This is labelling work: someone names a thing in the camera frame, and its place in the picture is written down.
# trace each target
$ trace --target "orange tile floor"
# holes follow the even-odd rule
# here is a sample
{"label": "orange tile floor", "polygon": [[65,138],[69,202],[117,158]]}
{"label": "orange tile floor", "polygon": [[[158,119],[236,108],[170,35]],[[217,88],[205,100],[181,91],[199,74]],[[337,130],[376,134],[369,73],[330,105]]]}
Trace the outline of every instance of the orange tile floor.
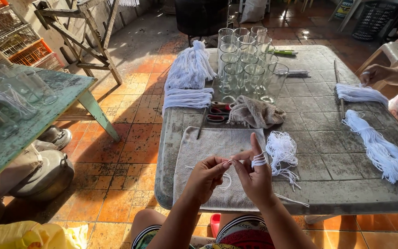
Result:
{"label": "orange tile floor", "polygon": [[[280,14],[284,6],[272,7],[263,21],[240,26],[264,25],[274,45],[326,45],[352,71],[379,47],[378,42],[359,42],[351,37],[353,20],[344,32],[338,33],[340,22],[328,22],[335,8],[333,3],[315,1],[304,13],[300,7],[300,3],[291,5],[285,20]],[[150,10],[142,20],[158,13],[159,10]],[[169,211],[158,206],[153,194],[163,85],[176,54],[186,48],[187,39],[176,31],[174,16],[164,15],[164,18],[172,31],[166,39],[158,38],[159,30],[152,30],[151,22],[156,19],[147,25],[147,44],[151,40],[153,46],[150,52],[130,49],[134,50],[129,54],[133,60],[127,63],[123,63],[124,55],[112,53],[123,76],[121,86],[116,85],[111,75],[103,76],[105,71],[95,71],[100,81],[91,91],[121,141],[114,143],[96,122],[58,122],[59,127],[69,128],[73,133],[71,143],[63,150],[74,163],[75,178],[71,186],[44,205],[14,199],[7,206],[3,222],[34,220],[69,227],[88,224],[89,249],[127,249],[136,212],[151,208],[168,215]],[[113,35],[112,50],[120,54],[120,49],[125,47],[126,51],[124,45],[128,42],[121,36],[138,30],[143,22],[136,20]],[[389,63],[384,58],[378,58],[377,62]],[[389,89],[388,95],[395,91],[397,89]],[[75,104],[67,113],[86,114],[86,111]],[[195,235],[211,236],[210,216],[202,213],[198,217]],[[306,224],[303,216],[295,216],[295,220],[320,248],[398,248],[398,214],[337,216],[314,225]]]}

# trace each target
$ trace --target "weathered table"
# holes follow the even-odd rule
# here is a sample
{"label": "weathered table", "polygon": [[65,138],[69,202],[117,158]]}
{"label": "weathered table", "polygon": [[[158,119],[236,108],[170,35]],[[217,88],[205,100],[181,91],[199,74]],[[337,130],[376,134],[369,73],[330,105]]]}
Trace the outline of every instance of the weathered table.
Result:
{"label": "weathered table", "polygon": [[36,116],[29,120],[20,121],[18,124],[19,131],[15,135],[5,139],[0,137],[0,173],[76,100],[91,113],[110,136],[119,141],[118,133],[108,121],[91,92],[88,91],[88,88],[97,79],[16,64],[11,69],[18,73],[27,69],[36,71],[55,91],[58,99],[49,105],[43,105],[39,102],[32,103],[38,109]]}
{"label": "weathered table", "polygon": [[[299,164],[293,171],[300,177],[301,190],[293,192],[287,179],[281,177],[273,177],[272,184],[275,192],[310,207],[284,201],[285,207],[293,215],[327,215],[318,220],[339,214],[398,212],[398,183],[381,179],[382,173],[365,154],[361,137],[341,123],[340,101],[334,93],[334,60],[338,60],[341,83],[357,84],[358,78],[325,46],[287,48],[299,54],[279,57],[279,63],[292,70],[309,70],[312,77],[286,79],[277,100],[277,106],[287,112],[285,122],[264,131],[266,138],[272,130],[288,132],[297,143]],[[214,69],[215,53],[211,50]],[[398,145],[397,122],[383,105],[345,103],[345,110],[348,109],[362,111],[372,127]],[[173,175],[182,134],[188,126],[200,126],[203,111],[189,108],[165,111],[154,193],[166,209],[173,204]],[[244,128],[229,124],[204,124],[204,127]]]}

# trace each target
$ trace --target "beige cloth rag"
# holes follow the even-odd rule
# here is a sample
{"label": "beige cloth rag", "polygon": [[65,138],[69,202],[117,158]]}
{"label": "beige cloth rag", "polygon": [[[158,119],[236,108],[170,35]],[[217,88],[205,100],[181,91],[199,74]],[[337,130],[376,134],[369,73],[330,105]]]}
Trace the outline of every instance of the beige cloth rag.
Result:
{"label": "beige cloth rag", "polygon": [[268,129],[285,120],[286,113],[268,103],[240,95],[229,112],[228,122],[234,124],[241,122],[253,128]]}
{"label": "beige cloth rag", "polygon": [[[191,168],[208,156],[229,158],[241,151],[251,149],[250,135],[256,133],[260,147],[265,148],[263,129],[208,129],[202,128],[200,138],[196,139],[199,128],[189,126],[182,136],[173,179],[173,204],[184,191]],[[258,211],[245,194],[234,167],[226,171],[231,177],[228,189],[215,188],[211,198],[201,206],[202,210]],[[229,185],[228,177],[223,177],[221,187]]]}

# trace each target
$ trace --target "hand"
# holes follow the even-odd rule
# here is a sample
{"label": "hand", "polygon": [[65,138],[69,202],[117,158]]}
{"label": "hand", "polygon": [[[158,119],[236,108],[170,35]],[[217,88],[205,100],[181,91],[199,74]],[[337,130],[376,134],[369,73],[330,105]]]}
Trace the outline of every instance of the hand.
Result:
{"label": "hand", "polygon": [[271,184],[271,167],[264,164],[254,166],[254,170],[251,169],[253,157],[260,154],[262,154],[262,148],[260,148],[256,134],[251,133],[251,150],[230,156],[230,162],[234,165],[248,198],[262,212],[262,210],[274,206],[278,198],[274,195]]}
{"label": "hand", "polygon": [[202,205],[210,199],[213,190],[223,183],[222,175],[229,169],[228,159],[209,156],[196,164],[182,196]]}
{"label": "hand", "polygon": [[362,84],[369,85],[388,78],[392,73],[391,68],[374,64],[367,67],[359,79]]}

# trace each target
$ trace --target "yellow plastic bag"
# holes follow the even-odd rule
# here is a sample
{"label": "yellow plastic bag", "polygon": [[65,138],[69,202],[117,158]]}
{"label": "yellow plastic bag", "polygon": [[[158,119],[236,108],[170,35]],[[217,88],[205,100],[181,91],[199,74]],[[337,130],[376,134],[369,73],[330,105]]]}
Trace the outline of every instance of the yellow plastic bag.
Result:
{"label": "yellow plastic bag", "polygon": [[0,249],[86,249],[87,231],[33,221],[0,225]]}

